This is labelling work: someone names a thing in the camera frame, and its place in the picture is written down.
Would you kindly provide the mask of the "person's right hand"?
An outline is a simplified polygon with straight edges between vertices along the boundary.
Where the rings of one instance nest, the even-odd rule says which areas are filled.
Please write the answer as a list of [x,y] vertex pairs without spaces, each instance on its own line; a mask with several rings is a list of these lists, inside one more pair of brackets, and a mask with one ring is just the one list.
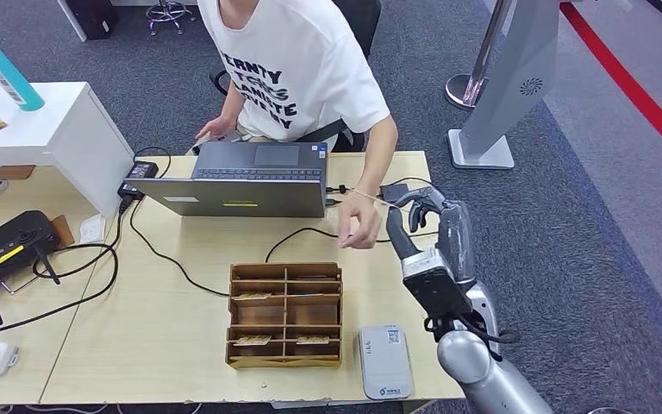
[[236,119],[231,116],[218,116],[207,122],[197,133],[198,141],[217,141],[236,130]]

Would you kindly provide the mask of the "person's left hand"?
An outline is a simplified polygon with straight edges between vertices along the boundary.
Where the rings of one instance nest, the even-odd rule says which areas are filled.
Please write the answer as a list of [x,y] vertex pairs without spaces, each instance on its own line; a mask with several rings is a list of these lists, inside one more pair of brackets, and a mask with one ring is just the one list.
[[338,208],[339,248],[371,249],[377,242],[381,218],[374,202],[353,192]]

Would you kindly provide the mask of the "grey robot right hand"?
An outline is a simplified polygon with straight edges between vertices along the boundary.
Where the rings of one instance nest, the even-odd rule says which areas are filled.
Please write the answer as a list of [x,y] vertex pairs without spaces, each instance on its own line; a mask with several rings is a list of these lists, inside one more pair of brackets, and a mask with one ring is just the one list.
[[474,283],[476,277],[472,225],[464,202],[448,199],[435,187],[426,186],[407,191],[390,204],[386,231],[400,260],[421,252],[403,228],[402,207],[412,204],[408,213],[409,230],[415,233],[420,227],[426,226],[426,215],[429,212],[438,215],[437,242],[434,247],[452,268],[456,283]]

